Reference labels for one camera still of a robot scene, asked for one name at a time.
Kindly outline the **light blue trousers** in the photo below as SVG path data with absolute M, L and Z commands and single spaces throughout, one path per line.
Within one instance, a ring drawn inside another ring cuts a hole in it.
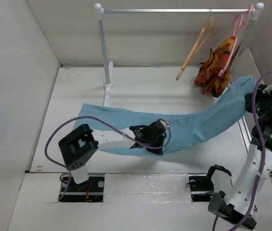
M 240 77 L 215 104 L 191 114 L 163 115 L 83 104 L 79 115 L 96 117 L 117 129 L 149 125 L 162 118 L 170 123 L 171 140 L 163 149 L 164 154 L 169 154 L 208 141 L 233 126 L 246 113 L 245 95 L 253 93 L 255 83 L 252 76 Z

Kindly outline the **wooden clothes hanger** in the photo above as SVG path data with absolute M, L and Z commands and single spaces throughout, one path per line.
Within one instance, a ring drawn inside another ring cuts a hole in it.
M 212 34 L 214 29 L 216 28 L 215 24 L 210 23 L 210 17 L 211 17 L 212 9 L 209 10 L 209 17 L 201 29 L 198 38 L 196 42 L 194 43 L 190 53 L 188 54 L 187 58 L 185 59 L 183 65 L 181 66 L 181 69 L 179 70 L 175 80 L 178 81 L 184 72 L 184 70 L 187 68 L 187 66 L 190 64 L 191 60 L 195 57 L 195 55 L 199 52 L 199 50 L 202 48 L 206 40 L 209 38 L 209 36 Z

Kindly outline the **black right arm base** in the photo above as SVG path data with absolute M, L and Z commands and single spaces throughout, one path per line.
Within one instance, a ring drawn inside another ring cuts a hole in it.
M 214 194 L 214 186 L 206 173 L 188 174 L 188 183 L 192 202 L 209 202 Z

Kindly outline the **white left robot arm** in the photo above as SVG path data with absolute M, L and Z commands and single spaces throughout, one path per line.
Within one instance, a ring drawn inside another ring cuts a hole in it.
M 170 125 L 162 119 L 148 126 L 111 130 L 91 129 L 88 124 L 82 124 L 59 141 L 59 149 L 66 169 L 72 175 L 73 186 L 81 192 L 90 185 L 86 163 L 96 151 L 123 149 L 127 152 L 144 148 L 149 153 L 162 155 L 169 130 Z

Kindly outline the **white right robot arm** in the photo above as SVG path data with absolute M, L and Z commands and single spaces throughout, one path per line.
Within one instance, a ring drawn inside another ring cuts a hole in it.
M 272 87 L 260 85 L 256 95 L 256 114 L 260 131 L 252 129 L 247 160 L 235 184 L 228 192 L 216 192 L 208 211 L 233 224 L 232 230 L 253 230 L 253 207 L 272 170 Z

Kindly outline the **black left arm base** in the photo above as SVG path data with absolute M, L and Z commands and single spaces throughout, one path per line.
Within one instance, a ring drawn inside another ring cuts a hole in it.
M 82 184 L 76 184 L 70 179 L 69 174 L 62 173 L 60 176 L 61 187 L 58 197 L 59 202 L 64 203 L 101 203 L 104 196 L 104 174 L 89 174 L 89 180 Z

